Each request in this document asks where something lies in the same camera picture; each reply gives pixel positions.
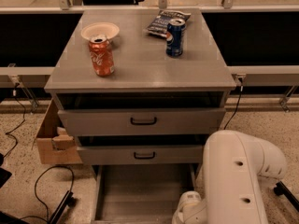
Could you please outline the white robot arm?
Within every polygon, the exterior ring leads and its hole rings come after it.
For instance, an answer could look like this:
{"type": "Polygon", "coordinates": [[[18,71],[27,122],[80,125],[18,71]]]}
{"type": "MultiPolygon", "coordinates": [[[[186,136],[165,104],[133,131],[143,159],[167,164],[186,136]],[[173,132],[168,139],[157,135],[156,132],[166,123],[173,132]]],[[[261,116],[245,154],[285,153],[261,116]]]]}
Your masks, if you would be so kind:
{"type": "Polygon", "coordinates": [[[287,171],[276,145],[231,130],[206,140],[203,154],[205,195],[187,191],[172,224],[268,224],[261,186],[269,187],[287,171]]]}

